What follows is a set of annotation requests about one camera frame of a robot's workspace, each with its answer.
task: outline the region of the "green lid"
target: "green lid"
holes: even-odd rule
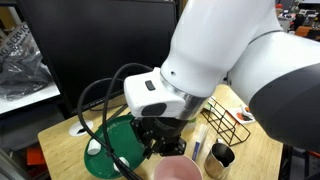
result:
[[[133,116],[127,115],[107,121],[107,131],[115,153],[118,157],[124,157],[129,162],[130,168],[134,170],[144,160],[142,156],[144,147],[137,141],[131,129],[129,123],[132,118]],[[100,139],[104,139],[102,126],[98,128],[95,134]],[[113,161],[107,157],[106,150],[103,147],[101,147],[101,151],[96,155],[89,155],[87,153],[89,142],[84,152],[84,163],[87,170],[92,175],[102,179],[114,179],[122,176],[114,170]]]

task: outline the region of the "black monitor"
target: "black monitor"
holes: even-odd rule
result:
[[[85,87],[122,65],[160,67],[177,21],[175,3],[163,0],[18,0],[18,7],[71,114]],[[85,108],[103,102],[108,86],[93,89]],[[114,96],[122,89],[119,82]]]

